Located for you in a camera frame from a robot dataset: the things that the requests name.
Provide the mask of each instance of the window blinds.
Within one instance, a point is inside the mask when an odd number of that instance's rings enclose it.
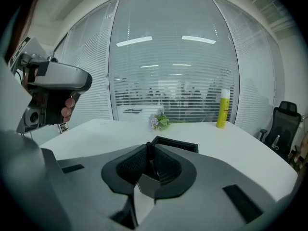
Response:
[[[241,84],[235,125],[258,136],[269,124],[274,103],[273,63],[264,29],[234,4],[215,1],[230,25],[237,49]]]
[[[274,99],[274,107],[279,107],[281,101],[284,101],[284,69],[282,56],[280,53],[280,49],[278,43],[275,39],[264,30],[266,39],[269,44],[270,54],[273,61],[274,66],[274,76],[275,76],[275,99]]]
[[[230,89],[234,121],[237,58],[212,0],[120,0],[109,69],[115,119],[148,120],[164,108],[173,122],[217,121],[221,89]]]
[[[92,76],[91,88],[80,96],[70,128],[94,118],[110,119],[108,102],[107,43],[116,0],[88,14],[68,33],[63,63],[80,67]]]

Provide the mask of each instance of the chair backrest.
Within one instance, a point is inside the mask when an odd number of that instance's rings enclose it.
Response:
[[[277,146],[283,154],[289,154],[301,119],[295,103],[282,101],[279,107],[274,108],[273,125],[265,142],[271,145],[277,135],[280,135]]]

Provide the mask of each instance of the green leaves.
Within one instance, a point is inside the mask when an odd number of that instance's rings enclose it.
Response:
[[[158,129],[160,131],[165,130],[169,127],[169,124],[171,124],[170,120],[165,115],[155,115],[155,118],[158,120],[158,125],[152,125],[153,129]]]

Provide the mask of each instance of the human hand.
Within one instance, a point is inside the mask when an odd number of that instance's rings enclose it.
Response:
[[[36,69],[34,71],[34,77],[37,75],[37,72],[38,72],[38,69]],[[22,85],[23,85],[23,87],[26,90],[28,90],[28,88],[27,88],[27,85],[28,85],[28,74],[25,75],[25,78],[23,80]],[[44,103],[42,95],[35,97],[35,99],[36,99],[38,104]],[[63,122],[68,122],[70,120],[72,112],[74,110],[74,107],[75,107],[75,100],[73,98],[68,98],[65,101],[65,107],[62,108],[62,110],[61,110],[61,115],[63,116]]]

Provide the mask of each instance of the chair armrest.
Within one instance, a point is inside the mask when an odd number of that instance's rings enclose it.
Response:
[[[262,142],[263,141],[263,137],[264,137],[264,134],[266,134],[268,131],[266,129],[261,129],[260,130],[260,133],[261,133],[261,137],[260,137],[260,141]]]

